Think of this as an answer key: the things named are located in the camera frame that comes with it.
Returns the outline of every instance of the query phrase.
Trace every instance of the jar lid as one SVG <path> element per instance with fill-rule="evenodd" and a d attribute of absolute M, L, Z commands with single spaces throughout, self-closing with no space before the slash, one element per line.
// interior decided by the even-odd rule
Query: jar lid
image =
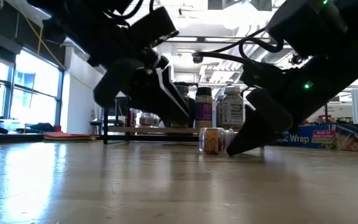
<path fill-rule="evenodd" d="M 196 96 L 212 96 L 212 89 L 210 87 L 198 87 Z"/>
<path fill-rule="evenodd" d="M 228 86 L 224 89 L 224 94 L 227 93 L 241 93 L 241 90 L 238 86 Z"/>

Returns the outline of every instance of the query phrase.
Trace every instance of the green led light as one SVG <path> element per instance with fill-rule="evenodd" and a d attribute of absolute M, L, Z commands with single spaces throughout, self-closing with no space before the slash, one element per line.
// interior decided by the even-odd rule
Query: green led light
<path fill-rule="evenodd" d="M 303 85 L 303 88 L 306 90 L 309 90 L 313 86 L 312 82 L 307 82 Z"/>

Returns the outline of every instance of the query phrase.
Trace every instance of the wooden table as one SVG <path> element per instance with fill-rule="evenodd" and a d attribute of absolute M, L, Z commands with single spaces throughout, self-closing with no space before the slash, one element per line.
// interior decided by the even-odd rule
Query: wooden table
<path fill-rule="evenodd" d="M 0 223 L 358 223 L 358 152 L 0 146 Z"/>

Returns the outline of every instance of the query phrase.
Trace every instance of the supplement bottle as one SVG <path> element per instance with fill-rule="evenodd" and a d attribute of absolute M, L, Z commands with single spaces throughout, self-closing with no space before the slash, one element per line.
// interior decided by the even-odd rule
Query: supplement bottle
<path fill-rule="evenodd" d="M 239 87 L 229 86 L 222 100 L 222 128 L 240 130 L 244 119 L 244 100 Z"/>
<path fill-rule="evenodd" d="M 210 87 L 197 89 L 196 128 L 212 128 L 212 89 Z"/>
<path fill-rule="evenodd" d="M 222 127 L 222 100 L 223 95 L 220 95 L 216 98 L 216 127 L 221 128 Z"/>

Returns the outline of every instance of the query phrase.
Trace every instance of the black robotic arm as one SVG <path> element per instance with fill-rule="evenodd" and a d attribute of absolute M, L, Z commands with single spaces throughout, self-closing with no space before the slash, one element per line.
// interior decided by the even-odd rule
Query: black robotic arm
<path fill-rule="evenodd" d="M 52 18 L 44 21 L 47 39 L 62 43 L 68 36 L 90 54 L 92 66 L 107 68 L 94 89 L 99 105 L 111 107 L 122 91 L 131 97 L 132 107 L 162 119 L 188 119 L 186 104 L 169 82 L 168 60 L 152 50 L 178 34 L 163 7 L 153 10 L 151 5 L 150 14 L 129 26 L 125 19 L 131 15 L 113 12 L 124 13 L 132 0 L 27 1 L 51 13 Z M 276 46 L 255 38 L 264 31 Z M 270 52 L 279 52 L 286 41 L 301 58 L 310 59 L 301 68 L 281 70 L 249 59 L 243 46 L 250 41 Z M 242 58 L 220 53 L 235 46 Z M 241 80 L 255 87 L 247 96 L 255 110 L 246 106 L 246 122 L 227 152 L 235 155 L 266 145 L 285 131 L 295 132 L 303 120 L 358 79 L 358 0 L 287 0 L 266 28 L 223 49 L 193 56 L 197 62 L 217 57 L 243 63 Z"/>

